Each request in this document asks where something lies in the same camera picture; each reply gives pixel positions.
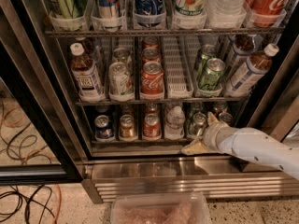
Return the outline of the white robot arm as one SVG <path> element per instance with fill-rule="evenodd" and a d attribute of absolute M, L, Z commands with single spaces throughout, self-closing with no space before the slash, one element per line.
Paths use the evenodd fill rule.
<path fill-rule="evenodd" d="M 208 152 L 228 154 L 243 161 L 268 166 L 299 180 L 299 148 L 288 147 L 254 128 L 234 128 L 207 113 L 202 139 L 194 139 L 181 153 L 197 155 Z"/>

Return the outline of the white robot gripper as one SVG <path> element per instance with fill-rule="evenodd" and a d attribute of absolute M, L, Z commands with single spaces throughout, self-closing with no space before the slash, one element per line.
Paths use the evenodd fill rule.
<path fill-rule="evenodd" d="M 207 124 L 209 127 L 205 131 L 203 142 L 199 139 L 194 139 L 181 150 L 181 153 L 191 156 L 210 151 L 232 155 L 232 137 L 237 128 L 218 121 L 217 117 L 208 111 Z"/>

